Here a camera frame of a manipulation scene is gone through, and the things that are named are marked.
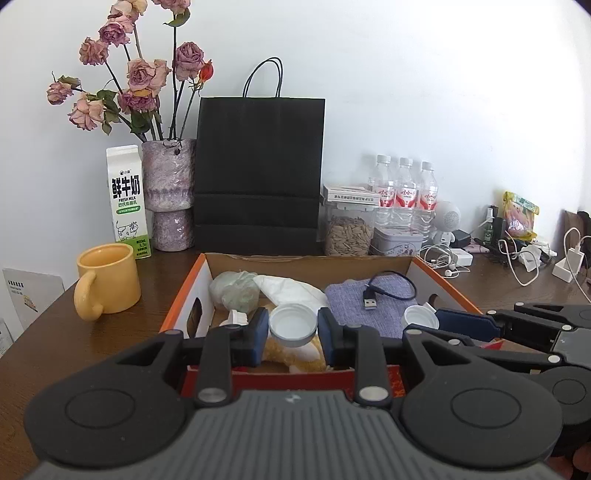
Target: water bottle label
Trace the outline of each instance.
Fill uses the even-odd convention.
[[[374,192],[379,193],[380,207],[394,206],[394,187],[378,187],[374,186]]]
[[[396,206],[413,208],[417,203],[417,189],[403,188],[396,194]]]
[[[435,210],[436,204],[437,190],[427,190],[426,192],[421,192],[421,199],[419,200],[419,205],[423,210]]]

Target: mug handle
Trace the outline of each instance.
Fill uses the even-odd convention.
[[[94,270],[89,270],[81,276],[74,290],[74,307],[82,320],[94,322],[103,313],[100,303],[93,304],[90,299],[90,288],[96,279]]]

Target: white wall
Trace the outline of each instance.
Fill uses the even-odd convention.
[[[76,130],[71,102],[51,106],[45,90],[51,71],[87,90],[109,79],[77,51],[111,3],[16,0],[0,14],[0,266],[58,274],[66,287],[76,254],[113,238],[105,148],[135,137]],[[326,98],[324,181],[365,181],[376,153],[430,160],[464,229],[508,189],[540,205],[536,230],[548,238],[560,211],[583,201],[591,24],[572,0],[207,0],[192,14],[179,38],[214,61],[204,95],[239,95],[256,63],[277,55],[284,96]],[[139,22],[149,58],[171,56],[166,20],[150,3]],[[123,50],[109,59],[123,81]],[[271,93],[274,81],[269,68],[251,91]],[[169,85],[165,115],[171,96]],[[4,286],[0,316],[20,333]]]

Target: silver screw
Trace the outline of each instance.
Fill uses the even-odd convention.
[[[365,401],[382,401],[388,398],[388,390],[382,387],[363,387],[359,396]]]
[[[197,394],[197,398],[205,403],[220,403],[226,400],[226,397],[226,392],[216,387],[204,388]]]

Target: black paper bag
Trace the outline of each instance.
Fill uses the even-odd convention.
[[[274,98],[247,98],[274,62]],[[282,98],[282,64],[262,62],[242,98],[203,98],[195,175],[195,239],[203,251],[317,254],[324,99]]]

